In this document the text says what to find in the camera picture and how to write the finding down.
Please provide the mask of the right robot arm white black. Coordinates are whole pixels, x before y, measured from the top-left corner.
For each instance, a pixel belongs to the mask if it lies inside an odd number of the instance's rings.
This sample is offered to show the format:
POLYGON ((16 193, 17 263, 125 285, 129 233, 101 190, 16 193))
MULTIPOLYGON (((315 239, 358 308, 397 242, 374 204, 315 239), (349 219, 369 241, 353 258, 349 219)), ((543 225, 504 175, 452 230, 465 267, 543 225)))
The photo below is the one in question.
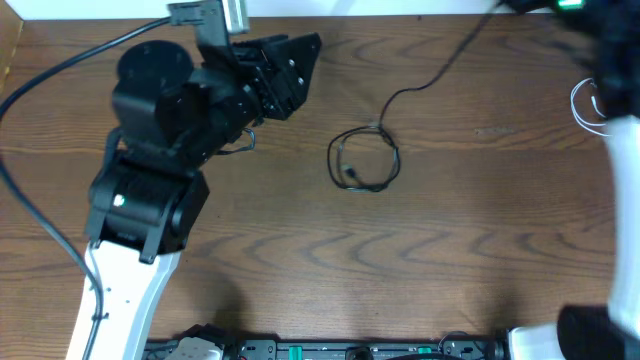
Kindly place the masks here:
POLYGON ((592 77, 604 106, 615 194, 615 265, 604 306, 564 306, 553 323, 513 328, 489 359, 636 359, 639 356, 639 4, 510 1, 524 14, 551 9, 594 42, 592 77))

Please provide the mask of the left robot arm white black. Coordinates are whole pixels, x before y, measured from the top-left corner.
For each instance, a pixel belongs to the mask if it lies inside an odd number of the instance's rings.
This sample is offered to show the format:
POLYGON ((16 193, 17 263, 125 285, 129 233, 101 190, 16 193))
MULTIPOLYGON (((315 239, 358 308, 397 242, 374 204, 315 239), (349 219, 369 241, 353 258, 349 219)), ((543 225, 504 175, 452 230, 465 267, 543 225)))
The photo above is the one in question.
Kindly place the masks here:
POLYGON ((89 268, 67 355, 139 359, 154 312, 209 194, 203 165, 235 152, 266 119, 306 101, 322 46, 317 33, 233 42, 248 31, 240 1, 173 3, 202 63, 177 43, 129 48, 117 65, 118 126, 89 189, 89 268))

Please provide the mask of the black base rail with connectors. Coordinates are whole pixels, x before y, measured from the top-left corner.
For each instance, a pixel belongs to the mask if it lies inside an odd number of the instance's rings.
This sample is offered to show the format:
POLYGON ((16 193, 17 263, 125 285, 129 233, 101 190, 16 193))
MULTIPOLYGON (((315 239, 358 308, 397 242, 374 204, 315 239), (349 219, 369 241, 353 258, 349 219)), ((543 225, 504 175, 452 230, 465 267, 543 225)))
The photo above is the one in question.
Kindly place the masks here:
POLYGON ((213 325, 196 325, 171 340, 150 340, 144 359, 314 360, 459 359, 509 360, 505 334, 453 331, 418 340, 285 340, 276 335, 236 337, 213 325))

